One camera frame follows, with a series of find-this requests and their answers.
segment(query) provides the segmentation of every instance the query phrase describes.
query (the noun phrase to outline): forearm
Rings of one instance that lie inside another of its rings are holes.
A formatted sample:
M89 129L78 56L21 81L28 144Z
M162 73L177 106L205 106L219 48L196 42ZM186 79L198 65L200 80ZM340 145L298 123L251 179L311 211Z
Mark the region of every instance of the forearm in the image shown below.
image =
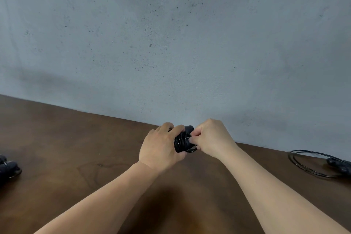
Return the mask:
M234 142L218 158L239 183L266 234L349 233Z
M89 195L36 234L116 234L139 197L157 177L143 163Z

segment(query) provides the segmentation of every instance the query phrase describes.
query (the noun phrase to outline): gray wall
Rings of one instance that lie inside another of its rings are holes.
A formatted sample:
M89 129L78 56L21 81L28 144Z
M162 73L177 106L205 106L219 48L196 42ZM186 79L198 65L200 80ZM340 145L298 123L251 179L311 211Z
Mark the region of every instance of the gray wall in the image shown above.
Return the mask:
M0 0L0 93L351 159L350 0Z

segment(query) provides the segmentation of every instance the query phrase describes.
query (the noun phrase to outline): brown tabletop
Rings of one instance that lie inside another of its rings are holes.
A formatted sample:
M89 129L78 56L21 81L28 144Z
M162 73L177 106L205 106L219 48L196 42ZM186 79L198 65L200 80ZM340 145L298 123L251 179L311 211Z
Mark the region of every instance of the brown tabletop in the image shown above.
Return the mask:
M0 154L23 169L0 188L0 232L33 233L116 178L138 160L152 128L0 95ZM307 174L289 162L286 152L239 146L351 231L350 181ZM318 165L322 161L306 159ZM119 233L264 232L228 170L195 152L156 180Z

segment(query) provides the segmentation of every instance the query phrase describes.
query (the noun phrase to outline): bare skin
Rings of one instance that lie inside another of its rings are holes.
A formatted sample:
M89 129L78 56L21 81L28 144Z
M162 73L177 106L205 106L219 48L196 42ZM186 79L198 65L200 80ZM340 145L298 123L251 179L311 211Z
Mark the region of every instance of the bare skin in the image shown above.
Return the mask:
M173 147L174 138L183 130L183 125L172 123L151 130L137 163L35 234L116 234L155 178L186 156ZM266 234L350 234L242 151L221 121L206 120L192 135L191 143L219 159L238 181Z

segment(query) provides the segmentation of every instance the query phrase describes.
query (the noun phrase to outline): right arm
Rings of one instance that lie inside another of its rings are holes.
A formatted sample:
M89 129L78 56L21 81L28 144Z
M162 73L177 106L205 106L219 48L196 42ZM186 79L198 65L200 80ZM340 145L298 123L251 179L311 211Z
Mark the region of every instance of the right arm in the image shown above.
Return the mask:
M191 135L191 143L228 168L266 234L350 234L240 149L221 121L209 119Z

